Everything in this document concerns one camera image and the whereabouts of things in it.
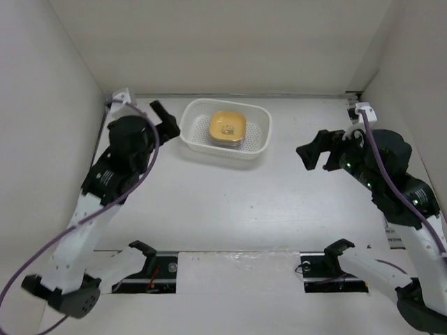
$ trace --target perforated basket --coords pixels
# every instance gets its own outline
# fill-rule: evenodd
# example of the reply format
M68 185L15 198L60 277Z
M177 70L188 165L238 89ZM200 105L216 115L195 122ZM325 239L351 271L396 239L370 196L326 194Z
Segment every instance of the perforated basket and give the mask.
M218 147L212 143L210 122L219 111L242 113L247 132L240 147ZM254 159L265 150L272 132L272 117L262 107L214 99L197 99L186 107L180 121L180 137L193 150L239 159Z

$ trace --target gold lid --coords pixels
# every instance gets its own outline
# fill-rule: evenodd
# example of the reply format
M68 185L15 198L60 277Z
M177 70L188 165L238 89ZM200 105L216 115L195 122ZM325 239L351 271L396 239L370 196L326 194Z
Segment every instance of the gold lid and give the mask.
M210 124L210 135L219 142L241 142L247 131L245 116L237 112L217 112Z

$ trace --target red wire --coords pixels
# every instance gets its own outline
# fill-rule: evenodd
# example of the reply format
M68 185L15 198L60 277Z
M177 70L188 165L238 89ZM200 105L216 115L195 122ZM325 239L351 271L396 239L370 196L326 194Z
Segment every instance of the red wire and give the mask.
M149 290L151 289L151 286L152 286L152 283L154 282L155 276L157 274L159 274L159 272L160 272L160 266L156 267L155 272L154 272L154 274L151 277L151 281L149 282L149 284L147 284L147 286L146 286L146 293L148 293Z

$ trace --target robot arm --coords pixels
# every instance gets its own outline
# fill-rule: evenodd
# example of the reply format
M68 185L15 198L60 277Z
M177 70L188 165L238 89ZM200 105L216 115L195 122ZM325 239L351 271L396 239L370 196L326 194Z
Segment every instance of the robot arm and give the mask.
M367 103L358 103L352 114L359 110L376 121L374 110ZM372 131L381 160L398 191L412 203L429 228L422 224L387 185L381 174L372 146L365 135L365 120L360 116L345 131L319 131L314 141L297 148L305 167L313 170L321 152L329 151L323 169L344 169L372 193L372 202L383 212L390 227L401 237L417 271L418 278L369 258L353 243L340 240L325 249L328 266L335 272L353 274L375 287L397 307L402 317L422 332L447 334L447 266L439 255L439 243L447 248L439 217L439 205L430 186L406 173L411 146L401 135L387 130Z
M133 102L128 89L115 93L113 98ZM162 120L156 129L159 144L163 145L177 137L180 130L175 118L160 102L154 101L151 107ZM151 271L156 256L153 248L135 241L100 267L87 268L99 238L126 201L126 194L147 171L154 150L154 132L144 117L135 115L123 103L111 103L109 108L115 118L108 124L110 146L90 168L82 183L78 205L68 224L68 228L75 229L60 241L43 273L26 276L22 282L26 291L74 318L82 318L93 309L102 288L131 274ZM88 219L116 201L120 202L79 225L82 219Z

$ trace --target white wall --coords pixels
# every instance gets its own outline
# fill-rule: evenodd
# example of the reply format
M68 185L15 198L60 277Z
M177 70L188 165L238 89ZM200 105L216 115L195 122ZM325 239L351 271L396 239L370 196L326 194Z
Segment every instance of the white wall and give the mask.
M50 0L103 90L139 94L364 89L396 1Z
M0 286L66 226L94 150L102 94L46 0L0 10ZM43 303L15 286L4 329L35 334Z
M408 127L444 212L447 211L447 1L409 0L367 88L383 126Z

